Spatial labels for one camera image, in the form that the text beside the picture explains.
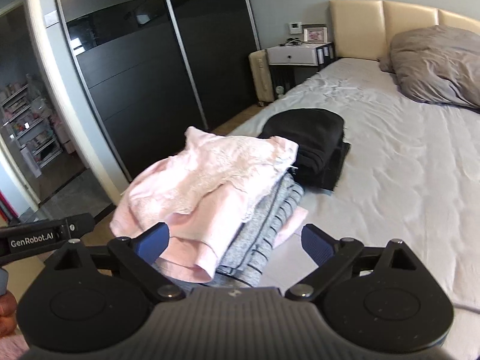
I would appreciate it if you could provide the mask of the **person's left hand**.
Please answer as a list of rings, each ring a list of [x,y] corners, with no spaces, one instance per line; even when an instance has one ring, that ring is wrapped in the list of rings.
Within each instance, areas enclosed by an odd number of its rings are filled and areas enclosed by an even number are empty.
[[[12,335],[16,328],[17,300],[10,291],[0,297],[0,337]]]

